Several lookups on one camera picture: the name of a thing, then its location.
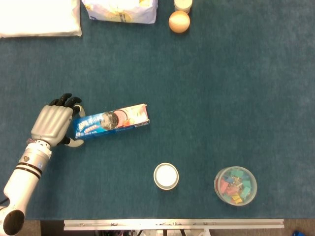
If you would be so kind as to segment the small jar with white lid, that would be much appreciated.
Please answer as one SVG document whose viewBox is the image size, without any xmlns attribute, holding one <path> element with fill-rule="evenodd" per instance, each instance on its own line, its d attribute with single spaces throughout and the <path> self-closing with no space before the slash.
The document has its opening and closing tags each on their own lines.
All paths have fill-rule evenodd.
<svg viewBox="0 0 315 236">
<path fill-rule="evenodd" d="M 183 11 L 189 14 L 193 0 L 174 0 L 175 11 Z"/>
</svg>

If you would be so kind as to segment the white plastic pillow bag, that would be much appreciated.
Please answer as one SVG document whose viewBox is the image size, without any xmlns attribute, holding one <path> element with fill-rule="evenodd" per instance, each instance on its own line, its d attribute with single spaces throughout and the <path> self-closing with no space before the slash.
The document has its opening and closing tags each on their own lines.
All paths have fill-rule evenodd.
<svg viewBox="0 0 315 236">
<path fill-rule="evenodd" d="M 0 0 L 0 38 L 81 35 L 80 0 Z"/>
</svg>

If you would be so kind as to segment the blue cookie box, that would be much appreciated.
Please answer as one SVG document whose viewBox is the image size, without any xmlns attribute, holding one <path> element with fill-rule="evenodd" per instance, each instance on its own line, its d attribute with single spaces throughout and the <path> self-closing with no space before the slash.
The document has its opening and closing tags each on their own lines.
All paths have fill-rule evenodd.
<svg viewBox="0 0 315 236">
<path fill-rule="evenodd" d="M 149 123 L 147 105 L 139 104 L 77 118 L 73 121 L 73 127 L 75 138 L 86 140 Z"/>
</svg>

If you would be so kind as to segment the white lavender snack bag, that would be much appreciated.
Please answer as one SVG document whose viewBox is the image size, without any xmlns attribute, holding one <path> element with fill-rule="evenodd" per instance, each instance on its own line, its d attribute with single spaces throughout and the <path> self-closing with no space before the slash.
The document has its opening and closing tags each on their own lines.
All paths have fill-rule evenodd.
<svg viewBox="0 0 315 236">
<path fill-rule="evenodd" d="M 91 20 L 153 24 L 158 0 L 81 0 Z"/>
</svg>

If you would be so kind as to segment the wooden ball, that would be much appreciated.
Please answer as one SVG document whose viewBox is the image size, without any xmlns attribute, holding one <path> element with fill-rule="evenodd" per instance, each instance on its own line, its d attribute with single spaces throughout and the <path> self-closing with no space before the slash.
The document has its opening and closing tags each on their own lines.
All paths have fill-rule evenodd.
<svg viewBox="0 0 315 236">
<path fill-rule="evenodd" d="M 190 26 L 190 18 L 184 11 L 175 11 L 169 17 L 169 27 L 175 33 L 184 33 Z"/>
</svg>

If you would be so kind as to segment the aluminium rail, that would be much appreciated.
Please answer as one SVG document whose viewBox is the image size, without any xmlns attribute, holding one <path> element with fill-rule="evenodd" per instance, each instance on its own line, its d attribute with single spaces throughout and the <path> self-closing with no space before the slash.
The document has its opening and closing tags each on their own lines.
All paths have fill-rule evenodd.
<svg viewBox="0 0 315 236">
<path fill-rule="evenodd" d="M 283 219 L 110 219 L 64 221 L 64 230 L 66 231 L 283 228 Z"/>
</svg>

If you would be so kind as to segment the blue table cloth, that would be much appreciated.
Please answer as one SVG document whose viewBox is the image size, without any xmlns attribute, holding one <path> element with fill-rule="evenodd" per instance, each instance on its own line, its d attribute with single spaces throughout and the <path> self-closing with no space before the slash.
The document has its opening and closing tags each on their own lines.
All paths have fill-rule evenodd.
<svg viewBox="0 0 315 236">
<path fill-rule="evenodd" d="M 145 103 L 150 123 L 53 149 L 27 219 L 315 218 L 315 0 L 194 0 L 184 34 L 173 10 L 141 25 L 82 7 L 80 37 L 0 39 L 0 201 L 40 110 L 71 93 L 87 115 Z M 257 182 L 245 206 L 214 190 L 232 166 Z"/>
</svg>

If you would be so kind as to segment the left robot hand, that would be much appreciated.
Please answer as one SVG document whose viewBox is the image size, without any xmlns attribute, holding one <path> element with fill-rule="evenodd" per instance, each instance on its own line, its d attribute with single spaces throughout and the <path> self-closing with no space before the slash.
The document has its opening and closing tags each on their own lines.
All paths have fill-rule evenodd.
<svg viewBox="0 0 315 236">
<path fill-rule="evenodd" d="M 39 144 L 46 143 L 51 148 L 57 145 L 71 148 L 81 146 L 84 143 L 83 140 L 74 140 L 66 135 L 73 117 L 85 116 L 81 102 L 79 97 L 65 93 L 45 105 L 33 125 L 31 139 Z"/>
</svg>

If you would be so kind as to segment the clear plastic round tub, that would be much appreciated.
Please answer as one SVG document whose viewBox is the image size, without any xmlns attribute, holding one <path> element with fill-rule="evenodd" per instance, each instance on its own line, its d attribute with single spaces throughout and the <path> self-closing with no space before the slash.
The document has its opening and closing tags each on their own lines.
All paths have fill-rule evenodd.
<svg viewBox="0 0 315 236">
<path fill-rule="evenodd" d="M 231 171 L 234 169 L 239 169 L 244 171 L 244 175 L 242 178 L 239 177 L 233 177 L 231 175 Z M 229 186 L 227 188 L 227 190 L 225 191 L 224 194 L 222 194 L 220 192 L 220 180 L 224 179 L 225 181 L 227 181 L 229 183 Z M 244 180 L 250 180 L 252 187 L 251 187 L 251 192 L 248 195 L 248 197 L 246 199 L 243 199 L 243 202 L 240 204 L 233 204 L 232 203 L 232 195 L 233 194 L 241 194 L 242 190 L 244 189 L 244 186 L 242 184 L 242 182 Z M 256 196 L 257 193 L 257 182 L 256 179 L 254 177 L 254 175 L 246 168 L 244 167 L 240 167 L 240 166 L 232 166 L 232 167 L 227 167 L 224 168 L 222 170 L 220 170 L 215 179 L 214 179 L 214 190 L 215 193 L 217 194 L 217 196 L 223 200 L 225 203 L 230 204 L 232 206 L 245 206 L 247 204 L 249 204 Z"/>
</svg>

